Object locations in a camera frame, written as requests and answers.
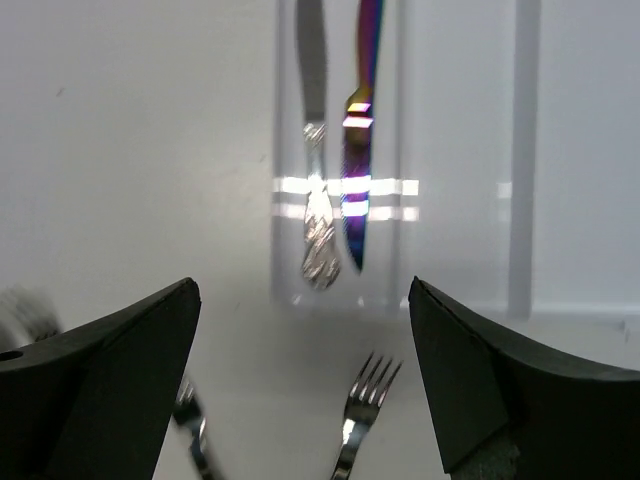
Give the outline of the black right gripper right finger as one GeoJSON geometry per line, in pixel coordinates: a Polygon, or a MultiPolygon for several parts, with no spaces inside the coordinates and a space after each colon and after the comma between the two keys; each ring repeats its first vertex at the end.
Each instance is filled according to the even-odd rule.
{"type": "Polygon", "coordinates": [[[635,479],[639,374],[532,340],[424,280],[410,321],[453,479],[635,479]]]}

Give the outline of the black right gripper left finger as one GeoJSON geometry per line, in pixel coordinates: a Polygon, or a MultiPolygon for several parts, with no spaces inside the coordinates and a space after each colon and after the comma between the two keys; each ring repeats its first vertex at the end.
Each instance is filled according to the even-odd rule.
{"type": "Polygon", "coordinates": [[[152,478],[200,309],[185,278],[30,345],[3,338],[2,478],[152,478]]]}

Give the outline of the black patterned handle fork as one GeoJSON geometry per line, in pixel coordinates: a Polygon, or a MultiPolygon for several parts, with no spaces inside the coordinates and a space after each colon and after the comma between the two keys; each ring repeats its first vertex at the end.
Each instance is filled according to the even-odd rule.
{"type": "Polygon", "coordinates": [[[194,468],[201,479],[222,480],[217,460],[209,445],[207,419],[194,383],[184,375],[174,402],[172,420],[186,442],[194,468]]]}

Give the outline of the teal handled fork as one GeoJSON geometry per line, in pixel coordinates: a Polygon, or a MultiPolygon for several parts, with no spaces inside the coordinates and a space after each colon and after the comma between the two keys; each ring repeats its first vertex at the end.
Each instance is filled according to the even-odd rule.
{"type": "Polygon", "coordinates": [[[389,389],[400,371],[403,361],[392,357],[381,368],[385,356],[372,363],[371,352],[356,375],[349,390],[343,412],[342,442],[339,448],[331,480],[347,480],[354,467],[363,440],[379,416],[389,389]]]}

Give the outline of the silver ornate knife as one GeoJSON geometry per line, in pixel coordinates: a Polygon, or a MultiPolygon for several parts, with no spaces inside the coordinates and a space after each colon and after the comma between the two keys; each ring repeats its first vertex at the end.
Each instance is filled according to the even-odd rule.
{"type": "Polygon", "coordinates": [[[301,273],[316,290],[326,290],[341,268],[325,162],[327,52],[321,0],[296,3],[296,40],[302,91],[303,143],[308,194],[304,212],[301,273]]]}

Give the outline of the white divided cutlery tray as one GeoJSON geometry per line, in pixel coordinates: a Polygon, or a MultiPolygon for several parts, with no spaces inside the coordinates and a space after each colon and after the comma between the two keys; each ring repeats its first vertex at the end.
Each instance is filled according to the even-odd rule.
{"type": "Polygon", "coordinates": [[[302,278],[313,186],[296,5],[276,9],[273,296],[394,315],[422,278],[499,320],[639,319],[639,5],[389,1],[369,176],[341,177],[358,3],[328,1],[327,190],[365,190],[364,263],[302,278]]]}

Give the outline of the iridescent purple knife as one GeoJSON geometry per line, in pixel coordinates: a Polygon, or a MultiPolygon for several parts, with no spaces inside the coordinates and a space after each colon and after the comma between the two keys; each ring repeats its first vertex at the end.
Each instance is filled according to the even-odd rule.
{"type": "Polygon", "coordinates": [[[347,251],[355,270],[364,265],[370,211],[375,85],[385,3],[361,1],[356,24],[356,88],[345,102],[342,122],[340,209],[347,251]]]}

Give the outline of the pink handled fork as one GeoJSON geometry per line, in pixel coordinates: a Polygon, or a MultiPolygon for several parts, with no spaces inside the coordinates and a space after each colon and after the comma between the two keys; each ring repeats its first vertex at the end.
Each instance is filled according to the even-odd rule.
{"type": "Polygon", "coordinates": [[[50,299],[19,285],[1,291],[1,348],[39,342],[63,331],[50,299]]]}

